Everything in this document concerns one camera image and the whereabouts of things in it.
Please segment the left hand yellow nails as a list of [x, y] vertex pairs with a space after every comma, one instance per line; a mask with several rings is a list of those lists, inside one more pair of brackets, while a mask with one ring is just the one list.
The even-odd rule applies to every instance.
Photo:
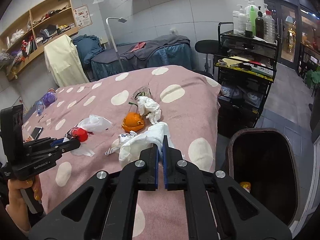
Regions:
[[35, 200], [41, 200], [42, 189], [39, 175], [34, 179], [20, 181], [18, 179], [8, 180], [9, 189], [9, 204], [6, 206], [6, 211], [16, 224], [16, 226], [27, 235], [31, 226], [28, 218], [28, 207], [20, 192], [21, 189], [31, 188]]

